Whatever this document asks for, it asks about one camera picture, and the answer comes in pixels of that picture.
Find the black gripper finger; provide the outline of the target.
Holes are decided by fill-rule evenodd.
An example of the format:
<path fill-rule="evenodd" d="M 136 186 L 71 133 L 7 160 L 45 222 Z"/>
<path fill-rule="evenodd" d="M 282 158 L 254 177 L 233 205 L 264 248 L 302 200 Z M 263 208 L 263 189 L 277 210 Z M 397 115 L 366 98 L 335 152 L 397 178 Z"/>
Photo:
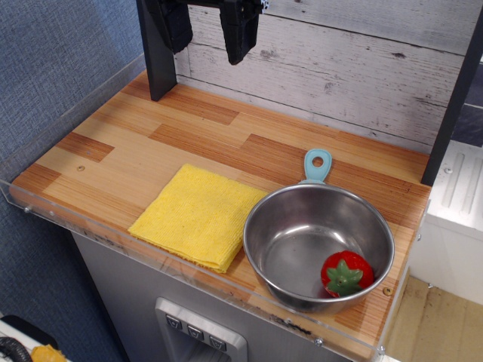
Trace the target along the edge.
<path fill-rule="evenodd" d="M 155 1 L 154 18 L 166 47 L 177 54 L 192 41 L 188 5 L 177 1 Z"/>
<path fill-rule="evenodd" d="M 243 61 L 245 55 L 257 43 L 260 11 L 241 5 L 221 5 L 220 22 L 231 65 Z"/>

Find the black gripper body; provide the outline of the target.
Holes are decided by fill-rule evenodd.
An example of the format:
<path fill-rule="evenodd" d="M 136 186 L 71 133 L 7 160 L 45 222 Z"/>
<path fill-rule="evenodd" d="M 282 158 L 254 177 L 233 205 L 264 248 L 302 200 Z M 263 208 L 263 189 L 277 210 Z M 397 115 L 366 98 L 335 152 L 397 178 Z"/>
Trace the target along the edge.
<path fill-rule="evenodd" d="M 266 11 L 269 8 L 269 1 L 266 0 L 184 0 L 182 3 L 212 8 L 219 8 L 221 5 L 241 5 L 254 11 Z"/>

